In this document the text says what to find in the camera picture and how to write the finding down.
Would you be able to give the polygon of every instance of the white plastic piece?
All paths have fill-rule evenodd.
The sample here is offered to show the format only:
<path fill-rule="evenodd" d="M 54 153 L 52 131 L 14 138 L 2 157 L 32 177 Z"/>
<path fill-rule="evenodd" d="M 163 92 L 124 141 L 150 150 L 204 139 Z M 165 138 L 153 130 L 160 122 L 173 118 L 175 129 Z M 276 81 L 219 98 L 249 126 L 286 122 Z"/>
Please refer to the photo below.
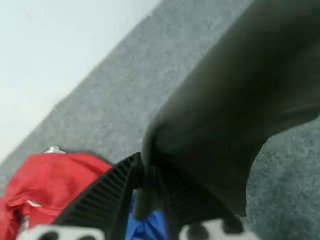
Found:
<path fill-rule="evenodd" d="M 58 146 L 51 146 L 47 151 L 44 152 L 45 154 L 65 154 L 65 151 L 61 151 Z"/>
<path fill-rule="evenodd" d="M 208 240 L 260 240 L 256 234 L 244 226 L 244 232 L 241 234 L 226 234 L 223 230 L 222 219 L 202 222 L 209 234 Z M 179 240 L 188 240 L 187 232 L 189 226 L 184 226 L 179 234 Z"/>
<path fill-rule="evenodd" d="M 49 232 L 57 233 L 57 240 L 78 240 L 89 236 L 95 240 L 105 240 L 104 233 L 97 228 L 57 225 L 37 225 L 30 230 L 26 239 L 20 238 L 19 240 L 39 240 Z"/>

